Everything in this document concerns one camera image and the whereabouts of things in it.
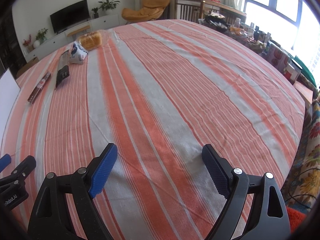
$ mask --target blue gripper pad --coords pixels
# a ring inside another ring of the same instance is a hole
[[[229,178],[219,161],[224,160],[223,164],[227,166],[227,169],[229,169],[228,165],[230,166],[230,172],[232,170],[231,165],[226,159],[219,157],[211,144],[206,144],[202,147],[202,160],[211,176],[213,183],[218,190],[218,193],[220,195],[223,195],[225,199],[228,200],[231,194],[229,187]]]
[[[4,170],[6,166],[8,166],[11,163],[11,157],[9,154],[5,154],[1,159],[0,159],[0,172]]]
[[[115,144],[108,144],[101,155],[100,163],[91,177],[91,187],[88,191],[89,196],[94,198],[97,194],[102,192],[102,189],[107,182],[110,172],[115,164],[118,156],[118,149]]]

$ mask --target black cable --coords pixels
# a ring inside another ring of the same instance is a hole
[[[298,177],[300,177],[303,173],[305,173],[305,172],[307,172],[307,171],[311,171],[311,170],[318,170],[318,171],[320,171],[320,169],[318,169],[318,168],[311,168],[311,169],[305,170],[304,172],[301,172],[300,174],[298,174],[298,175],[291,181],[291,183],[290,183],[290,185],[289,185],[288,194],[289,194],[290,198],[288,198],[285,202],[287,202],[287,201],[290,200],[290,199],[293,199],[294,201],[296,201],[298,204],[304,206],[305,208],[311,209],[311,207],[308,207],[307,205],[305,205],[305,204],[301,203],[300,201],[298,201],[298,200],[296,199],[296,197],[299,197],[299,196],[310,196],[310,197],[313,197],[313,198],[317,199],[315,196],[313,196],[313,195],[311,195],[311,194],[299,194],[299,195],[292,196],[291,193],[290,193],[290,188],[291,188],[291,186],[292,186],[292,183],[295,182],[296,179],[297,179]]]

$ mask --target white cabinet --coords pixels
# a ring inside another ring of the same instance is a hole
[[[45,41],[38,48],[34,49],[29,54],[25,55],[27,62],[32,60],[34,57],[38,57],[39,60],[48,56],[55,50],[71,43],[73,41],[72,37],[67,37],[67,35],[75,30],[81,29],[82,27],[89,25],[91,28],[87,31],[97,31],[97,30],[106,30],[119,25],[119,16],[118,14],[106,15],[98,19],[93,19],[91,21],[81,23],[77,26],[74,26],[63,33],[60,33],[57,36]]]
[[[91,21],[91,26],[94,31],[96,30],[106,30],[119,25],[118,14],[106,15],[98,19]]]

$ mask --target silver screw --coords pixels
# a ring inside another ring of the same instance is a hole
[[[273,178],[273,174],[271,172],[267,172],[266,173],[267,178],[272,179]]]
[[[84,174],[86,171],[87,171],[87,169],[85,167],[81,167],[78,169],[79,174]]]
[[[54,176],[54,173],[53,173],[53,172],[49,172],[49,173],[47,174],[47,178],[48,178],[48,179],[52,179],[53,176]]]
[[[235,168],[233,171],[235,174],[242,174],[242,170],[240,168]]]

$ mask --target black tv screen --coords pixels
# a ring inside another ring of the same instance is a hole
[[[90,15],[87,0],[69,5],[50,15],[53,31],[55,33],[88,18],[90,18]]]

